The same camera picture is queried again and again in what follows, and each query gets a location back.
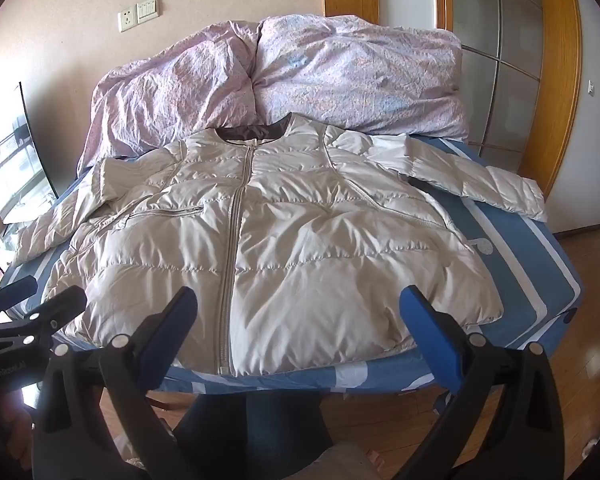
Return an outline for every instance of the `silver bolt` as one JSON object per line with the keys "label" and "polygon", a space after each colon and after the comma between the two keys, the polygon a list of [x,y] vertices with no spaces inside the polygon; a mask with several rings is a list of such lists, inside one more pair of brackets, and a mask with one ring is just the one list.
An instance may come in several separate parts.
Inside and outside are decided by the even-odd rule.
{"label": "silver bolt", "polygon": [[487,344],[487,338],[480,333],[474,332],[469,336],[469,343],[477,347],[485,346]]}
{"label": "silver bolt", "polygon": [[542,348],[542,345],[536,342],[529,343],[529,350],[531,350],[531,353],[536,355],[542,355],[542,352],[544,352],[544,348]]}
{"label": "silver bolt", "polygon": [[118,334],[111,340],[113,348],[124,348],[129,343],[129,336],[126,334]]}
{"label": "silver bolt", "polygon": [[62,357],[68,351],[69,351],[69,346],[65,345],[65,344],[61,344],[61,345],[56,346],[56,349],[54,350],[54,354],[56,354],[58,357]]}

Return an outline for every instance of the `quilted jacket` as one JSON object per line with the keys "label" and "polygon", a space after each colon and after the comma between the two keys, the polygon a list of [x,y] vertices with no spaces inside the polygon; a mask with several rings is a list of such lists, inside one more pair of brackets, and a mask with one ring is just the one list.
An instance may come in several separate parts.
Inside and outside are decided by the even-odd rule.
{"label": "quilted jacket", "polygon": [[87,310],[65,330],[99,346],[190,286],[198,318],[176,364],[199,372],[386,356],[413,346],[398,312],[405,286],[463,326],[502,315],[474,249],[409,177],[544,220],[531,180],[405,135],[289,114],[101,161],[22,232],[14,264],[72,237],[45,297],[83,287]]}

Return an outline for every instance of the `person's leg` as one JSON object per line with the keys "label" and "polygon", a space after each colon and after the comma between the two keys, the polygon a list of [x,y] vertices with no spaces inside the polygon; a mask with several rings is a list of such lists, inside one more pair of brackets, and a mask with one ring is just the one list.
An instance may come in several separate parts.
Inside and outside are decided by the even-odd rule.
{"label": "person's leg", "polygon": [[198,396],[173,434],[205,480],[244,478],[244,394]]}
{"label": "person's leg", "polygon": [[249,392],[247,405],[248,479],[279,480],[317,459],[333,442],[320,412],[320,392]]}

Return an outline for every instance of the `human hand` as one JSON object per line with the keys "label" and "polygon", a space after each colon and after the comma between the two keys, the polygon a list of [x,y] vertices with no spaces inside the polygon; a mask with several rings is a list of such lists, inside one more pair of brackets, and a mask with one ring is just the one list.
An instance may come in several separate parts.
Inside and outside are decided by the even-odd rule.
{"label": "human hand", "polygon": [[0,396],[0,420],[7,426],[7,450],[25,471],[31,469],[33,428],[29,412],[24,407],[22,391]]}

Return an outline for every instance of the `blue and white striped sheet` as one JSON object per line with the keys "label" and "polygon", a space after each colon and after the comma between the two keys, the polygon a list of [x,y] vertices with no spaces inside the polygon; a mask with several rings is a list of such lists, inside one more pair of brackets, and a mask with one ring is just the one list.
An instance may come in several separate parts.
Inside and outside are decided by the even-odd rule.
{"label": "blue and white striped sheet", "polygon": [[[459,142],[420,139],[445,152],[481,163],[468,146]],[[494,344],[511,348],[522,348],[529,341],[538,340],[549,354],[554,352],[567,327],[567,311],[580,301],[582,285],[547,227],[483,203],[458,198],[423,182],[412,181],[412,184],[433,195],[446,208],[458,228],[477,248],[500,293],[504,305],[502,318],[470,331],[481,331]],[[68,243],[16,269],[7,270],[3,285],[28,274],[35,276],[39,283],[38,293],[13,309],[16,316],[23,316],[39,304],[51,268]],[[69,340],[61,335],[59,338],[74,347],[90,347],[84,341]],[[162,389],[207,394],[274,388],[372,393],[409,390],[432,380],[426,362],[418,349],[413,349],[366,362],[262,377],[215,376],[171,367]]]}

